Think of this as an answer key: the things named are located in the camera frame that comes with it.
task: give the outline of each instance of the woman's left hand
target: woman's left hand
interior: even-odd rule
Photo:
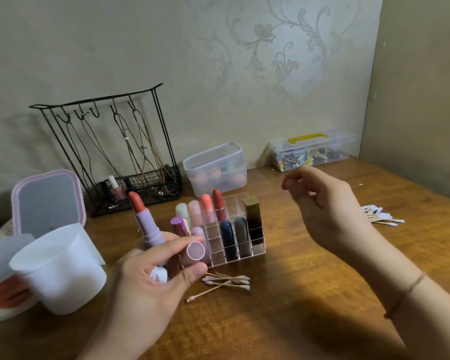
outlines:
[[[163,233],[166,243],[133,249],[117,264],[102,322],[79,359],[137,359],[165,331],[185,291],[207,272],[199,262],[165,284],[150,277],[155,266],[203,237]]]

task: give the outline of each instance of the black wire rack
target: black wire rack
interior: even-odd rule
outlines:
[[[41,111],[55,139],[58,141],[58,144],[60,145],[63,153],[65,154],[68,162],[70,163],[72,169],[77,174],[85,191],[84,196],[85,208],[91,217],[103,216],[116,212],[130,210],[132,209],[132,206],[130,205],[128,199],[116,200],[113,197],[110,197],[110,195],[107,195],[107,193],[104,192],[102,186],[100,185],[100,182],[94,181],[91,169],[92,164],[91,161],[90,161],[90,168],[87,169],[87,167],[85,166],[84,162],[81,159],[81,155],[78,151],[77,145],[71,138],[70,134],[69,136],[67,136],[65,129],[63,127],[63,125],[67,126],[67,124],[70,124],[71,119],[73,118],[71,114],[66,112],[65,108],[74,107],[73,112],[75,113],[76,117],[81,121],[84,121],[86,119],[86,115],[88,114],[92,114],[95,118],[98,119],[100,118],[100,111],[96,103],[100,101],[110,101],[110,108],[112,108],[112,105],[115,108],[115,110],[112,108],[112,112],[114,112],[115,118],[115,113],[117,112],[115,99],[119,99],[121,97],[128,97],[129,98],[128,105],[132,110],[137,111],[135,108],[135,104],[132,101],[132,96],[151,93],[157,111],[158,120],[160,121],[160,125],[162,127],[163,136],[165,138],[165,143],[168,148],[168,153],[170,155],[172,165],[170,166],[169,164],[165,164],[164,166],[159,167],[158,169],[151,170],[149,172],[144,172],[144,174],[118,176],[115,177],[115,180],[117,184],[121,186],[126,192],[130,190],[137,192],[143,199],[143,202],[146,206],[175,201],[180,199],[181,197],[182,177],[180,175],[180,169],[177,166],[177,161],[175,160],[172,144],[168,136],[168,131],[165,125],[162,108],[160,106],[160,102],[158,100],[158,95],[156,91],[156,89],[160,87],[162,84],[163,83],[157,84],[156,86],[149,88],[147,90],[139,90],[137,92],[131,93],[90,98],[87,100],[68,102],[64,104],[51,105],[51,104],[36,103],[29,106],[30,108],[38,109]],[[90,111],[84,111],[82,105],[91,103],[93,103],[95,110],[90,107],[89,108]],[[55,111],[56,109],[60,109],[65,114],[65,118],[63,118],[60,115],[60,113],[57,113]],[[95,137],[98,145],[101,147],[98,139],[96,138],[95,133],[92,132],[92,134]]]

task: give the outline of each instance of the wooden table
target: wooden table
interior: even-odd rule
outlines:
[[[450,291],[450,199],[351,158],[319,166],[348,181],[361,205],[375,204],[399,227],[377,227]],[[143,359],[408,359],[384,310],[364,280],[316,245],[270,167],[248,171],[260,199],[267,253],[220,267],[251,277],[250,293],[219,289],[183,303]],[[195,199],[190,186],[181,202]],[[162,230],[178,202],[150,207]],[[89,219],[85,226],[106,271],[140,239],[131,211]],[[188,295],[204,290],[202,283]],[[73,359],[99,321],[105,291],[77,312],[54,316],[42,305],[0,322],[0,360]]]

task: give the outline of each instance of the acrylic lipstick organizer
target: acrylic lipstick organizer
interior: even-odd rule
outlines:
[[[254,231],[258,231],[260,234],[251,235],[250,229],[247,225],[248,231],[248,241],[247,242],[237,242],[237,234],[235,231],[235,220],[238,218],[246,218],[245,215],[245,204],[243,202],[244,198],[248,198],[248,193],[238,193],[232,196],[224,196],[223,200],[225,202],[225,212],[227,220],[230,220],[232,223],[233,234],[234,234],[234,245],[224,246],[224,241],[222,240],[222,233],[220,232],[220,221],[218,221],[217,216],[215,214],[215,207],[213,207],[213,220],[212,223],[206,222],[206,213],[202,213],[201,215],[185,217],[188,221],[190,228],[195,227],[193,223],[202,222],[200,225],[203,228],[205,234],[205,241],[208,245],[210,251],[211,263],[209,267],[221,266],[223,264],[236,262],[239,260],[252,258],[257,255],[265,254],[265,237],[263,235],[263,230],[261,227],[257,227]],[[228,260],[226,253],[230,250],[236,250],[237,258],[234,260]]]

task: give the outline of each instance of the yellow handle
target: yellow handle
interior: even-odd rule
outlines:
[[[297,136],[296,138],[289,138],[288,142],[290,144],[296,144],[297,142],[301,140],[307,140],[307,139],[313,139],[313,138],[328,138],[328,135],[322,134],[321,132],[317,134],[311,134],[311,135],[303,135],[303,136]]]

